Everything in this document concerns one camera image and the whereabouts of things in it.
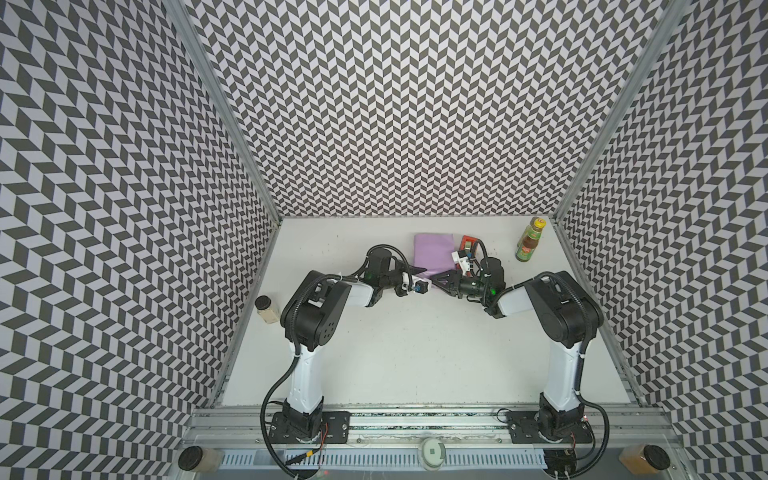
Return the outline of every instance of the purple cloth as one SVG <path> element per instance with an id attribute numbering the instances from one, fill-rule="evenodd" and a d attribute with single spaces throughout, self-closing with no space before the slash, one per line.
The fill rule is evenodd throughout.
<path id="1" fill-rule="evenodd" d="M 456 251 L 449 233 L 417 233 L 413 237 L 413 266 L 426 268 L 421 278 L 456 268 L 451 253 Z"/>

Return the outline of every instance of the black lid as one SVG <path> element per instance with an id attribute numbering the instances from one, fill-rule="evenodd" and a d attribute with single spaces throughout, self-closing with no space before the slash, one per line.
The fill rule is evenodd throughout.
<path id="1" fill-rule="evenodd" d="M 266 295 L 262 295 L 256 299 L 256 310 L 266 310 L 272 305 L 272 300 Z"/>
<path id="2" fill-rule="evenodd" d="M 646 445 L 643 449 L 643 457 L 648 465 L 656 470 L 666 470 L 670 467 L 670 456 L 657 445 Z"/>
<path id="3" fill-rule="evenodd" d="M 200 447 L 188 447 L 179 455 L 179 468 L 188 472 L 200 464 L 203 459 L 203 449 Z"/>

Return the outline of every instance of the white table surface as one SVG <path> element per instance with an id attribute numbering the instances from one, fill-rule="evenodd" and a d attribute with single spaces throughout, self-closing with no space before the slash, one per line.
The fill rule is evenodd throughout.
<path id="1" fill-rule="evenodd" d="M 453 233 L 483 240 L 501 259 L 507 285 L 545 270 L 571 272 L 554 231 L 545 228 L 527 263 L 515 246 L 530 217 L 287 219 L 280 228 L 260 294 L 284 308 L 310 270 L 349 274 L 377 243 L 413 258 L 416 233 Z M 494 319 L 477 303 L 427 294 L 400 298 L 385 290 L 371 308 L 347 308 L 323 350 L 326 404 L 508 404 L 538 402 L 548 370 L 548 338 L 531 312 Z M 254 309 L 223 405 L 259 405 L 291 361 L 279 323 Z M 290 380 L 273 396 L 284 399 Z M 590 344 L 582 383 L 594 402 L 628 402 L 602 338 Z"/>

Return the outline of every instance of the ventilation grille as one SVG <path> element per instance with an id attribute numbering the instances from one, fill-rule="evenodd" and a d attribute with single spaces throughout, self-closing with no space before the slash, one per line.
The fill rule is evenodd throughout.
<path id="1" fill-rule="evenodd" d="M 330 470 L 377 470 L 417 472 L 423 467 L 416 449 L 328 449 L 323 452 L 322 467 Z M 290 449 L 284 458 L 293 458 L 306 450 Z M 291 468 L 317 468 L 319 455 L 313 455 Z M 224 450 L 221 469 L 276 468 L 264 449 Z M 540 449 L 447 449 L 441 470 L 539 469 L 547 468 Z"/>

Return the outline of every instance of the black and white chevron pattern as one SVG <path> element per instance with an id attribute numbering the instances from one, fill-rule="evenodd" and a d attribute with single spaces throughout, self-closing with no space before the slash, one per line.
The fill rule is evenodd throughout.
<path id="1" fill-rule="evenodd" d="M 768 478 L 768 8 L 702 0 L 567 230 L 704 478 Z"/>
<path id="2" fill-rule="evenodd" d="M 552 212 L 666 0 L 187 0 L 283 215 Z"/>
<path id="3" fill-rule="evenodd" d="M 0 478 L 163 473 L 269 230 L 158 0 L 0 2 Z"/>

